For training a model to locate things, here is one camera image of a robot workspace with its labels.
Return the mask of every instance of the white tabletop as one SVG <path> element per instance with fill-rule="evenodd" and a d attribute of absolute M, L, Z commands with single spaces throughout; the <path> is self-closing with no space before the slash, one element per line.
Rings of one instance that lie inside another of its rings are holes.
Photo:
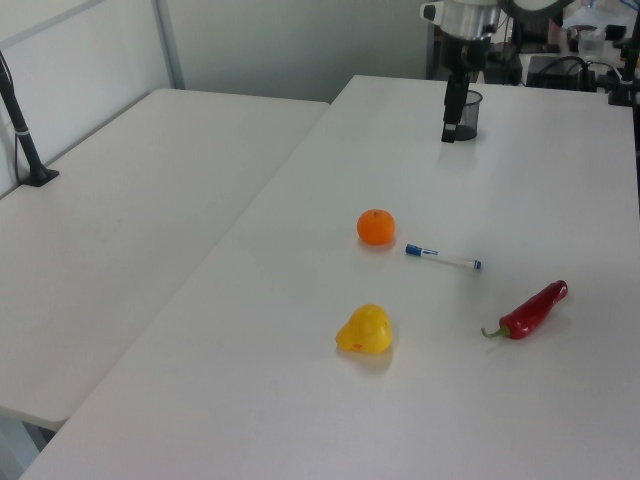
<path fill-rule="evenodd" d="M 24 479 L 637 478 L 631 111 L 478 88 L 480 135 L 450 145 L 444 83 L 352 80 Z M 368 208 L 393 248 L 358 242 Z M 558 279 L 533 335 L 482 337 Z M 367 302 L 391 351 L 336 351 Z"/>
<path fill-rule="evenodd" d="M 0 414 L 57 429 L 328 106 L 160 90 L 0 201 Z"/>

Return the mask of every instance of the black cable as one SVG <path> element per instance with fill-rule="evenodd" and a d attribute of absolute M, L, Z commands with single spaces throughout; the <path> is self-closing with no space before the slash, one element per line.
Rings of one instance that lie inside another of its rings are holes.
<path fill-rule="evenodd" d="M 569 75 L 571 75 L 571 70 L 573 70 L 574 68 L 576 68 L 578 65 L 580 65 L 580 62 L 576 62 L 573 65 L 571 65 L 571 67 L 569 67 L 569 70 L 567 70 L 567 73 L 565 73 L 565 75 L 568 77 Z"/>
<path fill-rule="evenodd" d="M 613 65 L 611 65 L 610 63 L 604 63 L 604 62 L 589 62 L 589 65 L 604 65 L 605 67 L 609 67 L 611 70 L 615 70 L 616 67 L 614 67 Z"/>
<path fill-rule="evenodd" d="M 576 62 L 578 62 L 580 65 L 587 66 L 587 62 L 585 62 L 582 58 L 577 57 L 575 55 L 568 55 L 566 57 L 561 57 L 558 58 L 557 60 L 554 60 L 553 62 L 551 62 L 550 64 L 548 64 L 546 67 L 544 67 L 542 70 L 540 70 L 538 73 L 536 73 L 536 84 L 540 84 L 540 79 L 542 77 L 542 75 L 544 73 L 546 73 L 547 71 L 549 71 L 549 69 L 551 69 L 552 67 L 554 67 L 555 65 L 558 65 L 562 62 L 566 62 L 567 60 L 575 60 Z"/>
<path fill-rule="evenodd" d="M 4 59 L 4 55 L 2 54 L 2 50 L 0 50 L 0 62 L 2 62 L 2 68 L 4 68 L 4 71 L 7 72 L 7 77 L 9 77 L 9 83 L 11 84 L 11 87 L 13 88 L 13 77 L 11 76 L 11 70 L 9 70 L 9 64 Z"/>
<path fill-rule="evenodd" d="M 2 68 L 7 73 L 7 77 L 9 77 L 9 83 L 11 84 L 11 89 L 13 89 L 13 76 L 11 76 L 11 70 L 9 69 L 9 64 L 4 59 L 4 55 L 2 54 L 2 50 L 0 50 L 0 62 L 2 62 Z M 22 181 L 20 180 L 20 175 L 18 174 L 18 134 L 14 135 L 13 142 L 13 173 L 16 176 L 16 184 L 18 186 L 22 185 Z"/>
<path fill-rule="evenodd" d="M 14 143 L 13 143 L 13 172 L 16 176 L 16 183 L 18 187 L 22 185 L 22 180 L 20 180 L 20 174 L 18 173 L 18 134 L 14 135 Z"/>

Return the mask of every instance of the equipment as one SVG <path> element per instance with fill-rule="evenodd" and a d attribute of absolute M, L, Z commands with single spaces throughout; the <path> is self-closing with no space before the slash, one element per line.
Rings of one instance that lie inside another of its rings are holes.
<path fill-rule="evenodd" d="M 420 7 L 420 16 L 443 31 L 440 62 L 450 70 L 444 99 L 442 141 L 453 143 L 470 76 L 484 68 L 500 10 L 515 21 L 549 18 L 572 0 L 443 0 Z"/>

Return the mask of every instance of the tangerine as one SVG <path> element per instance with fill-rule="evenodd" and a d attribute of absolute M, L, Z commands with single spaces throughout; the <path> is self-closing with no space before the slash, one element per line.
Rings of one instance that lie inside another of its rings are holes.
<path fill-rule="evenodd" d="M 393 240 L 396 222 L 386 210 L 367 210 L 358 219 L 358 235 L 368 245 L 384 245 Z"/>

